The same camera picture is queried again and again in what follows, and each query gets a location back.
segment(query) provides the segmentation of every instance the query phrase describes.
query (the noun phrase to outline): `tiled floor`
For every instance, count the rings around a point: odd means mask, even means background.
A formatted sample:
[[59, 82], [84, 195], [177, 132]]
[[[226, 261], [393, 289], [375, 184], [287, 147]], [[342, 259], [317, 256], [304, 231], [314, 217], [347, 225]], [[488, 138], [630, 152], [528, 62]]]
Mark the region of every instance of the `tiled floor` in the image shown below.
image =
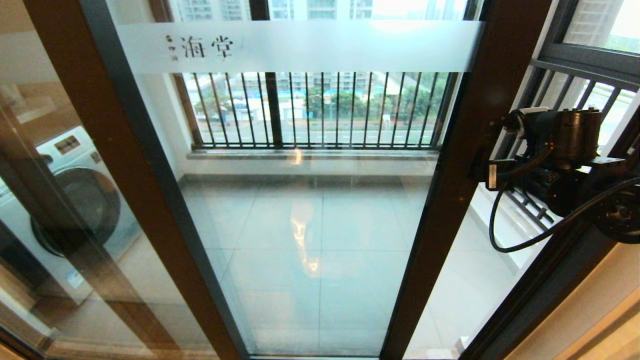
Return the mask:
[[[376, 356], [428, 180], [280, 181], [183, 186], [251, 352]], [[410, 350], [452, 349], [513, 276], [466, 217]]]

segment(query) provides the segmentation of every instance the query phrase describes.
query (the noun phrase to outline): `glass door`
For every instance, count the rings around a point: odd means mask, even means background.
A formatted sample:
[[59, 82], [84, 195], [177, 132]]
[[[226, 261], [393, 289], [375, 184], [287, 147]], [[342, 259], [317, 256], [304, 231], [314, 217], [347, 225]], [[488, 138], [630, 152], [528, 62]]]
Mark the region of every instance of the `glass door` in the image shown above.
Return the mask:
[[107, 3], [249, 354], [377, 357], [475, 2]]

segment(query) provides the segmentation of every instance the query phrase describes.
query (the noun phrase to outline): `balcony railing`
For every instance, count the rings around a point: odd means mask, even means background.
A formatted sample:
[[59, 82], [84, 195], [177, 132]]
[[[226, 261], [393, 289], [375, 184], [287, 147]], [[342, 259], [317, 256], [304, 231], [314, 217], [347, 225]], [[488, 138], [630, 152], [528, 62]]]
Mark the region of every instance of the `balcony railing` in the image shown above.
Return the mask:
[[456, 75], [244, 72], [183, 78], [195, 149], [434, 149]]

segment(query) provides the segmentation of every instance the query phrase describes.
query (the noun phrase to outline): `front-loading washing machine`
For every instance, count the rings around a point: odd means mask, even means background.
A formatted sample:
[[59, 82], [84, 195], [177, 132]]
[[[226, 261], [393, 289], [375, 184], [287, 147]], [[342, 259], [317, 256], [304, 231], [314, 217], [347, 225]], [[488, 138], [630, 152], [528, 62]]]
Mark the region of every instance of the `front-loading washing machine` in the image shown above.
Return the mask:
[[[75, 127], [39, 145], [36, 150], [93, 230], [96, 241], [118, 261], [140, 236], [141, 230], [89, 134], [83, 127]], [[36, 292], [58, 295], [62, 288], [76, 304], [82, 303], [92, 288], [4, 183], [0, 183], [0, 220], [50, 273], [51, 281], [45, 282]]]

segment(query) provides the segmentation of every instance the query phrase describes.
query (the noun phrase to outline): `wall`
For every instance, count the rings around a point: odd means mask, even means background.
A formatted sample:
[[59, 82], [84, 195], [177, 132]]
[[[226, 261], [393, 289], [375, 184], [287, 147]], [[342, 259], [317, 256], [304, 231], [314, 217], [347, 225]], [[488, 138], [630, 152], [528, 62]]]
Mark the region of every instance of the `wall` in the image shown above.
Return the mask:
[[618, 244], [507, 360], [554, 359], [633, 292], [640, 292], [640, 247]]

